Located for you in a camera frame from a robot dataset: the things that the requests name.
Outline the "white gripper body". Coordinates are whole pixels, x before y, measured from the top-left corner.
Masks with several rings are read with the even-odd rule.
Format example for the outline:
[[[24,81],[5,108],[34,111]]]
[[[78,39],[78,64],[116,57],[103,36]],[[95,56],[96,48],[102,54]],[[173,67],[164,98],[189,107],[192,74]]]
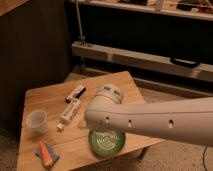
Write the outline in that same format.
[[[97,93],[97,96],[105,96],[107,98],[112,99],[114,102],[121,102],[123,100],[123,92],[122,90],[111,83],[107,83],[102,85]]]

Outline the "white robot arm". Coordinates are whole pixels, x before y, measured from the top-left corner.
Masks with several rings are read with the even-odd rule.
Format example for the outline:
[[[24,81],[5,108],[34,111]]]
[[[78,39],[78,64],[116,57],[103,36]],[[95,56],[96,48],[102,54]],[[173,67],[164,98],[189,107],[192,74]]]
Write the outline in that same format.
[[[123,104],[123,91],[101,86],[85,110],[87,127],[213,147],[213,97]]]

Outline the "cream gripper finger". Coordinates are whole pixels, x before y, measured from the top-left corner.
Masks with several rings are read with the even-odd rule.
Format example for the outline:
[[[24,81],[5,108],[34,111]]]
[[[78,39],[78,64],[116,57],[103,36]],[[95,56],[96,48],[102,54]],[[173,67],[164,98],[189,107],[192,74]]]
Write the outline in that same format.
[[[86,129],[87,128],[86,121],[85,120],[79,121],[78,128],[80,128],[80,129]]]

